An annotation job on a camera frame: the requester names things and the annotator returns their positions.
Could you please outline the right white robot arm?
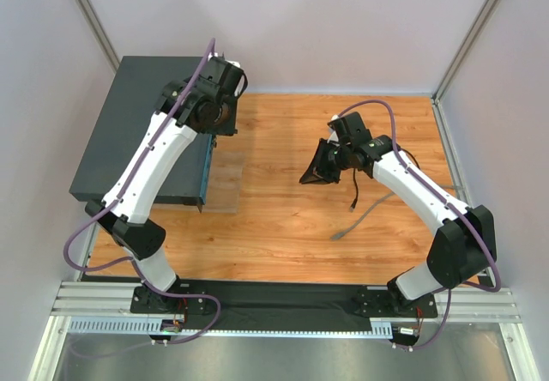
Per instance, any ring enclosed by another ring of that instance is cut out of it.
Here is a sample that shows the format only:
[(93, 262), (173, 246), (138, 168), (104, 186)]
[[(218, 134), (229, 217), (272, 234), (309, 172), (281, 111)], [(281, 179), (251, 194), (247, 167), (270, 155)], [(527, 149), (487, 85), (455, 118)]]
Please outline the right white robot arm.
[(488, 208), (473, 208), (453, 197), (426, 176), (393, 138), (372, 136), (358, 113), (335, 115), (328, 126), (329, 138), (320, 139), (299, 182), (336, 184), (343, 171), (363, 172), (397, 195), (433, 236), (426, 260), (389, 282), (398, 302), (452, 289), (494, 266), (495, 227)]

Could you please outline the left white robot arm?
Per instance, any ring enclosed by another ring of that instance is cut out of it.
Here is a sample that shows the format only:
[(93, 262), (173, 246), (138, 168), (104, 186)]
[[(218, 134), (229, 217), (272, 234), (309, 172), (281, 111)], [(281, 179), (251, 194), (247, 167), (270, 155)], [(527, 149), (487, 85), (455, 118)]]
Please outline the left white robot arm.
[(144, 281), (162, 292), (176, 282), (163, 249), (166, 231), (149, 215), (180, 155), (201, 134), (236, 134), (238, 98), (248, 85), (240, 63), (214, 51), (191, 77), (165, 85), (147, 130), (116, 184), (85, 211), (130, 255)]

